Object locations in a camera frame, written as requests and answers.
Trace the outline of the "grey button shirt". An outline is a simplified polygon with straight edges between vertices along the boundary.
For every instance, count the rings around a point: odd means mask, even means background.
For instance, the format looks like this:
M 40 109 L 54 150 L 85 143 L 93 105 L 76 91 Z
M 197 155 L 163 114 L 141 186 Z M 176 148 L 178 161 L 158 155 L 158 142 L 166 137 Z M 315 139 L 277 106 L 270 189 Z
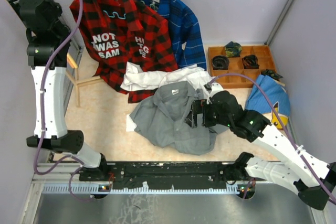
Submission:
M 228 127 L 204 127 L 201 115 L 197 116 L 196 128 L 185 122 L 192 102 L 203 98 L 203 91 L 187 81 L 163 85 L 130 114 L 136 124 L 134 131 L 158 147 L 169 146 L 185 154 L 206 154 L 213 150 L 217 135 Z

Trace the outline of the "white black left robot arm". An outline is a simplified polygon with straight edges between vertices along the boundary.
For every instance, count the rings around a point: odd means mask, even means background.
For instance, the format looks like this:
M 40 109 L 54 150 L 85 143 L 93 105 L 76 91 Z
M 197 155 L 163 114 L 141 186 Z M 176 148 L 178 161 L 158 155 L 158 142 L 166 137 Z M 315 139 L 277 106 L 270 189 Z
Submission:
M 103 180 L 109 167 L 103 154 L 84 142 L 81 130 L 69 130 L 63 102 L 70 28 L 54 0 L 7 0 L 26 27 L 28 64 L 36 92 L 36 124 L 28 147 L 64 154 L 82 165 L 81 181 Z

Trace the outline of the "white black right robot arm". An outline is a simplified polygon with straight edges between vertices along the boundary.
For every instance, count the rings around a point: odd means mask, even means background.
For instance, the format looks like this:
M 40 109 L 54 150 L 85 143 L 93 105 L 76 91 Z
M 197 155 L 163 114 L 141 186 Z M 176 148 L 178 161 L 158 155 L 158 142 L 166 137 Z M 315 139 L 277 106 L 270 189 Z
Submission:
M 328 164 L 302 146 L 293 145 L 262 114 L 244 110 L 228 91 L 192 101 L 186 123 L 192 128 L 226 126 L 239 138 L 262 147 L 280 160 L 280 164 L 273 164 L 243 153 L 234 167 L 239 179 L 260 178 L 282 186 L 316 210 L 323 210 L 331 199 L 335 189 L 335 163 Z

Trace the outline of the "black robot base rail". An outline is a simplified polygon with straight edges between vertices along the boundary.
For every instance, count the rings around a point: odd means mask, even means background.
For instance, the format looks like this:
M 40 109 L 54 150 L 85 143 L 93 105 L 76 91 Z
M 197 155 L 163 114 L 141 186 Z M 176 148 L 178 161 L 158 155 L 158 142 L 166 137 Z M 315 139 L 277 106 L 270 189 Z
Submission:
M 107 182 L 113 189 L 225 189 L 227 183 L 248 181 L 247 164 L 238 162 L 107 162 L 83 168 L 81 182 Z

